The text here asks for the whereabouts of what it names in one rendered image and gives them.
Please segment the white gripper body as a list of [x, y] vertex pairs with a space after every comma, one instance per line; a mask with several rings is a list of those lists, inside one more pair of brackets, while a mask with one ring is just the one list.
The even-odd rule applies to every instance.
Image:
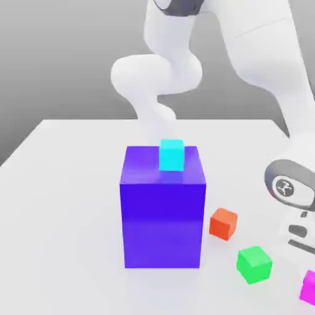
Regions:
[[315, 247], [291, 237], [280, 237], [280, 256], [299, 267], [315, 267]]

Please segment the small magenta cube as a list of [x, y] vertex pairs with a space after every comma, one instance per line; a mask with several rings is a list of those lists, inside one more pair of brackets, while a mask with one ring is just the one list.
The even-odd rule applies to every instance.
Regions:
[[315, 272], [307, 270], [299, 299], [315, 306]]

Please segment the small green cube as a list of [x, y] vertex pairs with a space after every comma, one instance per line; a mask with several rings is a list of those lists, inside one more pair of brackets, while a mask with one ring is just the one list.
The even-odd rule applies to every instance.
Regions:
[[236, 269], [248, 284], [267, 280], [272, 266], [272, 259], [260, 246], [249, 247], [238, 252]]

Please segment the small red cube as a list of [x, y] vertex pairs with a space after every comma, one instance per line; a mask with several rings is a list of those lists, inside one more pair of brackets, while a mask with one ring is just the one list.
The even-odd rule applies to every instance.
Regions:
[[209, 234], [228, 241], [236, 230], [237, 218], [236, 213], [218, 208], [210, 218]]

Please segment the small cyan cube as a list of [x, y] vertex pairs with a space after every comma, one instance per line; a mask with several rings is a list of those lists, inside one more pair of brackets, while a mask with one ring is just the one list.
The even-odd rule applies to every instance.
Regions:
[[159, 170], [183, 171], [185, 146], [180, 139], [162, 139], [159, 145]]

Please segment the large purple box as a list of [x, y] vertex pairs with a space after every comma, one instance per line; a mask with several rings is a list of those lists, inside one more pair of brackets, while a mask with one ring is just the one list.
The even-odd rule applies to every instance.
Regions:
[[156, 146], [129, 146], [120, 200], [126, 268], [198, 268], [206, 180], [195, 146], [182, 172], [159, 170]]

